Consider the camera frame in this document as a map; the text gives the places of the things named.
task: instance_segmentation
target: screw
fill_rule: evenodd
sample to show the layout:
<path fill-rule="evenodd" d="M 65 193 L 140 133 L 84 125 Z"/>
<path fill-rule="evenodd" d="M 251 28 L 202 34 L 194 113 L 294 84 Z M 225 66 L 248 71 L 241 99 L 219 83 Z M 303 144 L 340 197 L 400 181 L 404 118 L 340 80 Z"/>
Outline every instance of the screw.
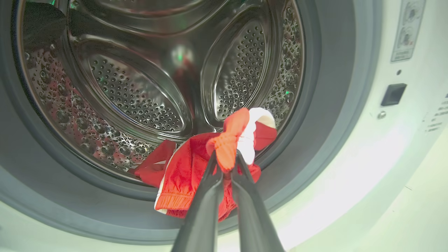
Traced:
<path fill-rule="evenodd" d="M 381 111 L 379 114 L 378 114 L 378 119 L 383 119 L 383 118 L 385 118 L 386 117 L 386 111 Z"/>

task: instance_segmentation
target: black square latch hole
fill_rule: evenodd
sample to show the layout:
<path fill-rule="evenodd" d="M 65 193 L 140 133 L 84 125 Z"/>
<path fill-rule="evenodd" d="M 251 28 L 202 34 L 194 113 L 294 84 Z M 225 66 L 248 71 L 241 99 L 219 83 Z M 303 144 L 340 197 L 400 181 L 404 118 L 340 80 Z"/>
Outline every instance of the black square latch hole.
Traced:
<path fill-rule="evenodd" d="M 383 101 L 381 102 L 381 106 L 398 104 L 405 92 L 406 86 L 407 85 L 404 83 L 389 85 Z"/>

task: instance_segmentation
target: red garment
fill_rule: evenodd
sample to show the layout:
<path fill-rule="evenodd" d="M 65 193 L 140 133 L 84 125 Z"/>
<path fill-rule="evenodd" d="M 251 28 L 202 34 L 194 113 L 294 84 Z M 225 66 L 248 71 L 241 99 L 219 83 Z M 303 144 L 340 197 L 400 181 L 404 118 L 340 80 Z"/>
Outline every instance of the red garment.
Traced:
<path fill-rule="evenodd" d="M 260 109 L 253 111 L 255 111 L 253 114 L 257 114 Z M 253 152 L 254 149 L 265 148 L 276 137 L 272 115 L 266 110 L 262 112 L 264 119 L 268 120 L 260 119 L 263 122 L 256 122 L 258 118 L 252 116 L 248 109 L 238 110 L 224 121 L 223 133 L 205 133 L 191 137 L 174 152 L 170 160 L 168 156 L 171 155 L 173 146 L 169 141 L 164 141 L 135 172 L 143 182 L 155 187 L 160 186 L 155 209 L 171 216 L 185 218 L 210 155 L 213 150 L 216 150 L 218 163 L 224 172 L 224 198 L 219 205 L 218 217 L 219 221 L 224 220 L 236 208 L 232 198 L 229 171 L 235 164 L 237 147 L 244 146 L 240 143 L 242 138 L 246 138 L 245 142 L 251 145 Z M 246 126 L 250 124 L 250 121 L 253 123 L 250 126 L 252 132 L 246 132 Z M 243 157 L 249 156 L 248 160 L 245 158 L 245 161 L 254 181 L 257 182 L 261 175 L 260 167 L 253 164 L 253 157 L 250 158 L 250 153 L 245 153 L 246 149 L 238 149 Z M 160 162 L 163 160 L 168 161 L 161 165 Z"/>

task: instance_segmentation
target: stainless steel drum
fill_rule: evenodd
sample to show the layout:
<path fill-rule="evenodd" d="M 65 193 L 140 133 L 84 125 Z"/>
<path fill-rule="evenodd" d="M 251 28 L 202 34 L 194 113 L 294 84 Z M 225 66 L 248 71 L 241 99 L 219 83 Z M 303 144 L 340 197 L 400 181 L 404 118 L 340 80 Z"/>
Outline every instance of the stainless steel drum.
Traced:
<path fill-rule="evenodd" d="M 60 141 L 121 179 L 141 183 L 134 168 L 163 140 L 218 132 L 242 107 L 267 108 L 281 134 L 300 97 L 295 1 L 27 5 L 19 55 L 30 101 Z"/>

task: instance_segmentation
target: tongs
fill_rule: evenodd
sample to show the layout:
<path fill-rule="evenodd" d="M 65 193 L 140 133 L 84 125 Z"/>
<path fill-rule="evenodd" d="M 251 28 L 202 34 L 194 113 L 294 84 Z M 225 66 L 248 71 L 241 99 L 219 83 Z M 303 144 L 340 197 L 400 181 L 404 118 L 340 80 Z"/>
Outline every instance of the tongs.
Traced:
<path fill-rule="evenodd" d="M 238 150 L 235 166 L 230 174 L 233 199 L 238 205 L 240 250 L 284 252 L 249 169 Z M 224 197 L 223 180 L 223 172 L 214 151 L 171 251 L 216 251 L 218 206 Z"/>

